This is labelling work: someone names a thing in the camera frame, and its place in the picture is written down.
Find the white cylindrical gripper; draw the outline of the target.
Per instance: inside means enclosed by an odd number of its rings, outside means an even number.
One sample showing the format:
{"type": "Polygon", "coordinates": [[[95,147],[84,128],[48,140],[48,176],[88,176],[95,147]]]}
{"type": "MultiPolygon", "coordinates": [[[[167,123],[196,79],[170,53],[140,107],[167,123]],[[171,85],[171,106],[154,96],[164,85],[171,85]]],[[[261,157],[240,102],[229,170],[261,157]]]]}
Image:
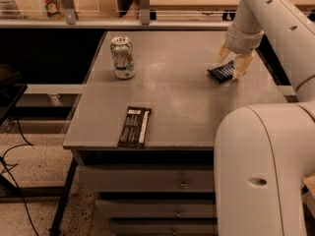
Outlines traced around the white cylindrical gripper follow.
{"type": "Polygon", "coordinates": [[[238,26],[232,23],[225,34],[225,42],[220,46],[218,63],[221,63],[231,51],[237,54],[234,58],[234,71],[232,78],[237,80],[242,77],[253,61],[256,49],[262,40],[263,31],[259,24],[248,27],[238,26]]]}

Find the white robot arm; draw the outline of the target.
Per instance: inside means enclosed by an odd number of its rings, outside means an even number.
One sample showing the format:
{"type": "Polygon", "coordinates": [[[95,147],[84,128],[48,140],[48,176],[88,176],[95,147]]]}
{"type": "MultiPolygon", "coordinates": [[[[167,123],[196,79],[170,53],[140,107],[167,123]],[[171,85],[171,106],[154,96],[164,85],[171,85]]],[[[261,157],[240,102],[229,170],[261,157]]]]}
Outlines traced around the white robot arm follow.
{"type": "Polygon", "coordinates": [[[295,103],[230,112],[215,139],[219,236],[306,236],[302,179],[314,169],[315,27],[289,0],[240,0],[220,54],[245,54],[267,38],[295,103]]]}

